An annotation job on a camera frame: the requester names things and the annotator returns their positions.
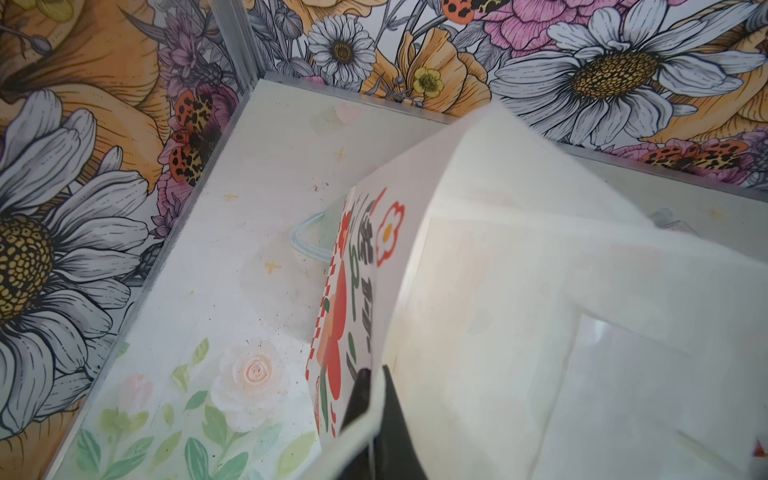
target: rose center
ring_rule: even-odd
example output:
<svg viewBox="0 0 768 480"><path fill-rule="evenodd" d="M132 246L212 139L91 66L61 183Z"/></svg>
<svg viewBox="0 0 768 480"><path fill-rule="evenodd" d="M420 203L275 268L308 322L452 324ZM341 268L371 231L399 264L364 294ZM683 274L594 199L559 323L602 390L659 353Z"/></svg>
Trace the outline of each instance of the rose center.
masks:
<svg viewBox="0 0 768 480"><path fill-rule="evenodd" d="M29 308L51 270L48 229L21 215L0 218L0 325Z"/></svg>
<svg viewBox="0 0 768 480"><path fill-rule="evenodd" d="M345 41L337 41L331 46L333 52L333 58L342 65L351 63L355 58L355 52L352 50L352 45Z"/></svg>
<svg viewBox="0 0 768 480"><path fill-rule="evenodd" d="M424 91L439 90L439 85L437 83L437 80L438 78L435 78L435 76L431 74L424 74L421 77L419 77L419 83L421 84L422 88L424 88Z"/></svg>
<svg viewBox="0 0 768 480"><path fill-rule="evenodd" d="M271 365L267 358L258 356L248 365L245 378L252 383L263 382L270 376Z"/></svg>
<svg viewBox="0 0 768 480"><path fill-rule="evenodd" d="M622 95L649 81L659 61L647 53L609 55L586 64L574 75L571 86L589 98Z"/></svg>

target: yellow star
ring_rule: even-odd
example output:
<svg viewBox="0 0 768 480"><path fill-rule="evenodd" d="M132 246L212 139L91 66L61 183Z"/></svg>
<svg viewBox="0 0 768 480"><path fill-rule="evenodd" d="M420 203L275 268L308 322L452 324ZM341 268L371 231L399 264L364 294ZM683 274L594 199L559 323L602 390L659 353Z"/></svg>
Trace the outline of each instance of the yellow star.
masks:
<svg viewBox="0 0 768 480"><path fill-rule="evenodd" d="M266 272L268 274L271 274L273 271L275 271L275 270L277 270L279 268L282 268L282 267L280 265L278 265L277 263L271 263L270 262L270 263L265 263L264 264L264 268L266 268Z"/></svg>

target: white daisy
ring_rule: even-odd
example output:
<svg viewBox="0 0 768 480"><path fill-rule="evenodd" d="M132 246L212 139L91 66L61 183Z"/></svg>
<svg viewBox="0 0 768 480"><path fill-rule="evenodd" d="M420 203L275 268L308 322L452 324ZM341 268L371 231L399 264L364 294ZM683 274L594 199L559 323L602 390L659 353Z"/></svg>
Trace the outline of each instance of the white daisy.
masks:
<svg viewBox="0 0 768 480"><path fill-rule="evenodd" d="M373 40L354 15L321 18L307 35L315 65L336 84L362 82L373 71Z"/></svg>
<svg viewBox="0 0 768 480"><path fill-rule="evenodd" d="M78 110L61 122L50 91L29 96L5 131L0 156L0 439L80 399L114 341L104 309L122 308L133 273L125 253L147 238L125 218L147 181L118 171L122 149L58 206L49 202L91 157L96 122Z"/></svg>
<svg viewBox="0 0 768 480"><path fill-rule="evenodd" d="M692 51L743 22L756 7L742 2L671 30L661 29L667 0L642 0L623 21L615 8L601 8L587 27L552 25L547 34L562 51L512 59L499 68L490 87L552 140L599 146L622 130L635 138L650 137L672 115L696 111L692 105L671 104L650 81L675 94L722 95L742 84L732 74L766 62L759 53Z"/></svg>

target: metal frame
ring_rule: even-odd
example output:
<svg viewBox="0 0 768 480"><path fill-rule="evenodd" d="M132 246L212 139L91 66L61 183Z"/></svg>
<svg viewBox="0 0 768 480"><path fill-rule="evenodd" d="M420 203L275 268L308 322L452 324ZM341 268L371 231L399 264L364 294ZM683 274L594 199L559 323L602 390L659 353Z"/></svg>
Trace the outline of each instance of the metal frame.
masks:
<svg viewBox="0 0 768 480"><path fill-rule="evenodd" d="M267 72L264 76L264 80L273 81L275 83L289 85L291 87L301 88L303 90L315 91L320 94L330 95L332 97L343 98L344 100L356 101L362 104L372 105L374 107L386 108L388 110L396 111L401 114L412 115L414 117L425 118L426 120L437 121L442 124L450 124L453 121L458 120L455 117L450 117L445 114L439 114L434 111L424 110L423 108L410 107L408 105L400 104L396 101L388 101L383 98L370 97L365 94L359 94L353 91L343 90L341 88L334 88L328 85L320 85L312 83L311 81L301 80L299 78L287 77L285 75L277 74L274 72ZM726 184L711 178L697 177L692 174L686 174L675 170L669 170L667 168L655 167L654 165L646 165L641 162L633 161L628 158L617 157L616 155L606 154L600 151L589 150L584 147L577 147L575 145L562 144L560 142L552 142L557 145L565 153L574 157L584 158L587 160L597 161L602 164L615 165L617 167L628 168L630 170L637 170L646 174L655 175L657 177L665 177L671 180L684 182L686 184L696 185L697 187L709 188L711 190L718 190L727 194L739 195L740 197L750 198L752 200L758 200L768 203L768 192L762 192L759 190L751 190L749 188L739 187L737 185Z"/></svg>
<svg viewBox="0 0 768 480"><path fill-rule="evenodd" d="M91 408L93 402L95 401L96 397L101 391L101 387L104 385L104 379L107 377L107 374L109 373L109 370L111 369L112 364L114 363L114 360L117 358L118 350L119 350L119 348L117 348L118 345L122 344L123 341L125 341L125 337L128 335L128 332L131 331L131 327L136 321L136 318L138 317L138 314L141 311L141 307L144 306L144 303L147 301L147 297L149 296L152 286L157 281L157 278L160 276L160 272L162 271L163 266L165 265L165 260L167 260L168 255L170 255L171 249L173 249L174 244L176 243L179 236L181 235L181 232L184 230L184 225L187 223L187 219L189 218L192 212L192 208L197 202L197 198L200 196L201 192L203 191L205 183L208 181L208 177L210 177L211 172L214 171L214 165L219 160L221 151L224 149L224 147L227 144L227 141L232 135L232 130L234 130L235 125L237 125L237 121L240 119L240 116L243 113L243 110L245 110L245 107L248 104L248 101L250 100L250 96L252 93L253 91L247 91L246 93L244 93L242 98L240 99L240 103L237 105L237 108L232 113L232 117L230 118L230 122L227 125L226 130L221 135L221 139L219 140L219 143L216 145L216 147L214 148L214 151L211 153L210 159L208 160L206 168L201 174L199 181L197 182L197 188L192 190L192 194L189 196L187 203L184 205L184 209L182 210L181 215L179 216L177 228L174 228L170 232L170 235L165 240L165 244L163 245L162 250L157 255L157 259L154 262L152 270L150 271L149 275L147 275L147 278L144 280L144 284L141 286L139 297L134 302L131 313L123 321L123 324L121 325L121 328L120 328L120 332L114 339L114 344L112 345L112 350L110 351L109 356L107 357L107 361L104 362L104 366L101 367L101 371L99 372L98 376L93 381L93 383L91 384L91 390L85 396L85 402L83 403L83 406L80 407L77 415L75 415L74 419L72 420L72 423L69 425L69 431L64 437L64 440L59 444L58 450L56 451L56 454L54 455L53 460L51 461L50 465L48 465L48 469L45 471L45 474L42 476L43 480L52 480L56 475L56 471L61 466L61 462L64 461L64 455L66 455L67 451L69 450L69 447L72 445L74 441L74 437L80 431L80 425L82 425L83 420L85 419L85 415L88 413L88 410Z"/></svg>

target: white table surface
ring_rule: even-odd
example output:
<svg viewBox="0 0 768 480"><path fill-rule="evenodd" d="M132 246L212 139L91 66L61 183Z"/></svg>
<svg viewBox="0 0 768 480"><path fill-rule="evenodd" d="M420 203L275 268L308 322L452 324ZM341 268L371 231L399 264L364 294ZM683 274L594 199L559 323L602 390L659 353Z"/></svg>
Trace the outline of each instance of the white table surface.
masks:
<svg viewBox="0 0 768 480"><path fill-rule="evenodd" d="M167 461L151 475L150 462L144 462L131 473L135 478L189 478L184 457L189 438L199 439L217 456L210 460L212 470L214 463L220 464L220 447L202 431L203 406L187 411L184 406L192 394L211 388L222 354L247 342L266 339L276 347L289 393L273 420L282 427L270 449L263 452L261 433L252 432L233 443L223 460L247 452L241 478L278 478L281 452L299 435L315 432L304 366L325 265L292 250L290 229L444 126L368 104L361 104L356 121L343 124L334 113L340 103L349 101L264 80L251 95L154 286L144 294L124 338L130 348L105 372L82 413L83 428L98 435L106 451L110 446L108 433L100 430L101 413L117 405L129 376L141 374L152 382L151 396L141 406L149 412L148 421L122 439L120 449L153 436L149 457L172 432L181 430L182 435ZM580 161L644 212L668 207L702 237L768 260L763 248L768 204ZM173 372L190 363L206 338L210 351L199 364L190 364L189 386L183 392L172 380ZM164 421L166 404L174 407L172 427ZM211 405L210 397L205 405ZM72 442L56 478L87 478L74 461L76 444ZM314 442L307 460L281 478L298 475L318 453Z"/></svg>

